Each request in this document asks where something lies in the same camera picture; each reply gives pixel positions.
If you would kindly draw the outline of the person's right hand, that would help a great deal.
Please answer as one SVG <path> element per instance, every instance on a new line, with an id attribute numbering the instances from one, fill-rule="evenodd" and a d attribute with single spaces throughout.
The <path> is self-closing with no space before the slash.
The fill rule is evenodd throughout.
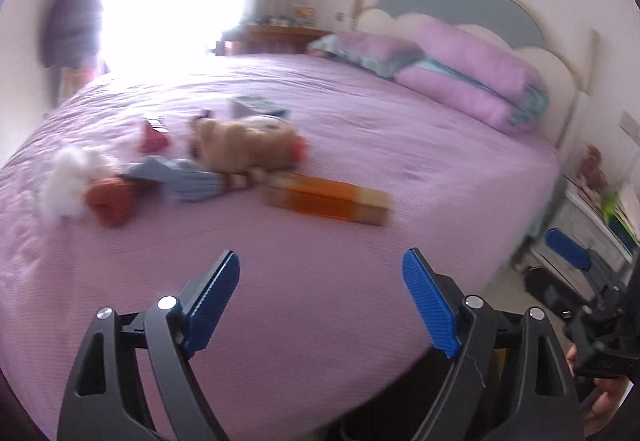
<path id="1" fill-rule="evenodd" d="M 582 406 L 582 423 L 585 437 L 596 435 L 612 421 L 631 386 L 625 376 L 617 379 L 596 378 L 596 395 L 591 403 Z"/>

